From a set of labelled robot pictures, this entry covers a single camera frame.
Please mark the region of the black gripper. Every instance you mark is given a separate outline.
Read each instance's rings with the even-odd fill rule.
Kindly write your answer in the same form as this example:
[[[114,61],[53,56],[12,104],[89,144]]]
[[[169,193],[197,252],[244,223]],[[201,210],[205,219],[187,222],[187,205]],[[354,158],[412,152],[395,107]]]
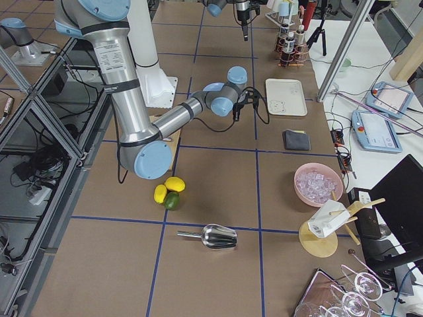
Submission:
[[[259,105],[259,92],[255,88],[247,88],[238,101],[233,105],[232,114],[234,120],[239,120],[241,110],[245,105],[251,104],[254,111],[258,110]]]
[[[261,1],[251,1],[251,0],[235,0],[235,11],[237,16],[237,21],[241,23],[243,31],[243,39],[247,41],[248,36],[248,23],[250,22],[250,13],[254,11],[256,15],[260,14]]]

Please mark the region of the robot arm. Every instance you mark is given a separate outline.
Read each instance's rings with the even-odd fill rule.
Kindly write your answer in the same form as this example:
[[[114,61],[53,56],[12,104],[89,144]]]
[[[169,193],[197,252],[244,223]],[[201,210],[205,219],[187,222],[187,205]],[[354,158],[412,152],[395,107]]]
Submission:
[[[159,66],[146,1],[55,1],[58,32],[91,43],[122,130],[118,162],[140,178],[157,179],[171,167],[172,152],[163,142],[204,109],[224,117],[245,97],[248,77],[241,66],[227,81],[195,92],[152,122],[145,93],[163,94],[171,85]]]
[[[260,6],[267,4],[267,1],[250,0],[209,0],[200,2],[213,17],[218,17],[227,5],[231,5],[235,22],[241,27],[245,42],[249,39],[249,25],[260,14]]]

